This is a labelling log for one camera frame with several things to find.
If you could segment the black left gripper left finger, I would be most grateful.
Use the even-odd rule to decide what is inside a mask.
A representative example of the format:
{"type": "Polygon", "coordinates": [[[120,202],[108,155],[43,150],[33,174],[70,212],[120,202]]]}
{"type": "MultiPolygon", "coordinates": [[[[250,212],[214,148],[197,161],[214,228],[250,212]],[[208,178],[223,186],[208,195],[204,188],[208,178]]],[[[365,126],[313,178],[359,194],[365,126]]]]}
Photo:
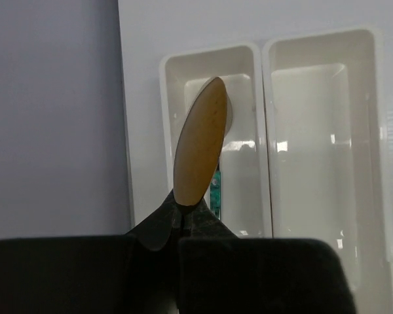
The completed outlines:
{"type": "Polygon", "coordinates": [[[131,313],[175,289],[169,194],[123,235],[0,240],[0,313],[131,313]]]}

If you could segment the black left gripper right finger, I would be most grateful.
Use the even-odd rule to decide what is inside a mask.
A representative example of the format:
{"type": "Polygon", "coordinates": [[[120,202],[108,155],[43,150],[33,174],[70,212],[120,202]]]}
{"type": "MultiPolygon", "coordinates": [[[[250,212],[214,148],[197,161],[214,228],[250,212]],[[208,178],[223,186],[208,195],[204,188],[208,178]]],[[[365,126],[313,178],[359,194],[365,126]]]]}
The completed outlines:
{"type": "Polygon", "coordinates": [[[180,313],[355,313],[340,258],[317,239],[184,237],[180,313]]]}

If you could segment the silver spoon teal handle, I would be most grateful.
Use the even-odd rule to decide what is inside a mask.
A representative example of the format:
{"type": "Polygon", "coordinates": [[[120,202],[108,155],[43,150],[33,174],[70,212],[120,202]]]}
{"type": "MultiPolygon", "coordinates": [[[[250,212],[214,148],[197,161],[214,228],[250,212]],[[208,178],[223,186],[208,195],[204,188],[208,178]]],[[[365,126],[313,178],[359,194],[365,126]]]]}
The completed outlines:
{"type": "MultiPolygon", "coordinates": [[[[227,119],[226,119],[224,136],[226,136],[229,133],[232,123],[233,123],[233,108],[231,104],[231,99],[229,96],[227,96],[227,119]]],[[[210,210],[218,219],[221,218],[221,205],[222,205],[221,187],[222,187],[221,166],[220,166],[220,162],[218,162],[216,171],[210,183],[210,210]]]]}

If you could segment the gold metal spoon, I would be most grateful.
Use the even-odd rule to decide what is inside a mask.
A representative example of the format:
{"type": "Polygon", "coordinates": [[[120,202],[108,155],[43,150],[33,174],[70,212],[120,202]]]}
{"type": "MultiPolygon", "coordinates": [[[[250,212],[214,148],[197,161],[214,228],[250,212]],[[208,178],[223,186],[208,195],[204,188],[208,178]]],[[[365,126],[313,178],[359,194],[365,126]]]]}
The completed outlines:
{"type": "Polygon", "coordinates": [[[184,215],[203,199],[217,168],[227,119],[227,90],[219,77],[197,95],[180,133],[174,160],[174,200],[184,215]]]}

